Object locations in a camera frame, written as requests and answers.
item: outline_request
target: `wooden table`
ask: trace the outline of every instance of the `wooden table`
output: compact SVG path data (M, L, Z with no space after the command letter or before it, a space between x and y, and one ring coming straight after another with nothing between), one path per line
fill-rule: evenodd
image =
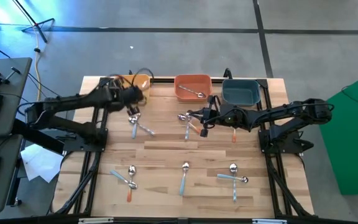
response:
M91 91L99 78L84 77L80 93ZM273 107L288 103L283 79L268 79L268 86ZM221 96L221 84L213 85L213 94ZM228 127L216 126L209 131L208 138L199 137L190 130L190 140L185 142L185 122L179 121L177 114L204 106L206 103L179 103L173 83L154 84L149 101L140 107L142 116L139 120L140 124L156 132L154 138L138 129L136 139L132 139L132 125L127 121L126 111L111 113L107 124L108 143L102 153L92 216L272 218L272 199L265 158L259 149L258 128L250 133L238 129L236 143L231 142L233 131ZM74 120L91 121L92 111L92 108L76 110ZM305 210L313 213L300 159L293 154L282 156L288 188ZM63 163L53 200L54 210L62 207L78 185L83 157L83 152L74 152ZM181 197L179 188L184 161L189 161L190 169L185 194ZM249 178L247 184L237 183L237 203L233 203L232 181L216 178L216 174L230 174L229 165L233 162L239 168L238 176ZM110 175L109 171L114 169L128 177L130 165L137 167L134 182L139 188L133 191L132 202L128 203L127 185ZM85 207L88 188L89 184L82 208ZM285 211L282 193L277 191L280 208Z

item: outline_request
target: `white paper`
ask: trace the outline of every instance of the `white paper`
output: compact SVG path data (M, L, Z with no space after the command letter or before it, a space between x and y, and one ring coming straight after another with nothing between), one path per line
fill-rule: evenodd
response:
M29 180L41 176L50 182L60 172L63 156L33 144L21 152L25 172Z

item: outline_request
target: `blue bowl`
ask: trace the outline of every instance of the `blue bowl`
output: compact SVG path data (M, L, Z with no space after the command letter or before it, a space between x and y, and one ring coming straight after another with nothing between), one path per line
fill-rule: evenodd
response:
M260 101L259 84L255 80L224 80L222 97L230 104L253 106Z

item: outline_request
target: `gray desk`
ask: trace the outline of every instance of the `gray desk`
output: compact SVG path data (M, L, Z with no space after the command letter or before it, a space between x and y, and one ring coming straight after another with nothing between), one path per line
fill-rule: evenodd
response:
M21 71L21 75L15 74L9 81L9 85L0 86L1 93L10 93L22 96L27 74L31 66L31 58L12 58L0 59L0 72L6 77L11 72L11 67ZM4 95L0 111L0 143L5 139L1 133L6 135L11 133L13 123L16 117L16 108L19 105L20 98L11 95ZM0 166L0 211L5 207L7 194L10 189L12 175L21 148L23 137L21 135L12 136L0 148L1 166Z

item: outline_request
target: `concrete floor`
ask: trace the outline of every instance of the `concrete floor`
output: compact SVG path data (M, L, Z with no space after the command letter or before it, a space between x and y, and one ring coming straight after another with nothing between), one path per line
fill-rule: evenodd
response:
M188 27L256 29L252 0L21 1L41 21L55 26ZM357 0L260 0L265 29L358 30ZM1 24L27 24L12 2L0 0ZM258 34L47 32L40 41L42 82L61 95L77 93L85 75L127 73L148 67L158 76L207 73L266 77ZM327 99L358 80L358 35L266 35L275 78L284 78L290 101ZM34 34L0 31L0 49L11 57L34 57ZM35 100L27 82L24 98ZM305 154L314 210L323 218L358 221L358 195L343 196L317 126L305 128L315 147ZM55 181L23 181L23 204L6 208L0 218L46 213Z

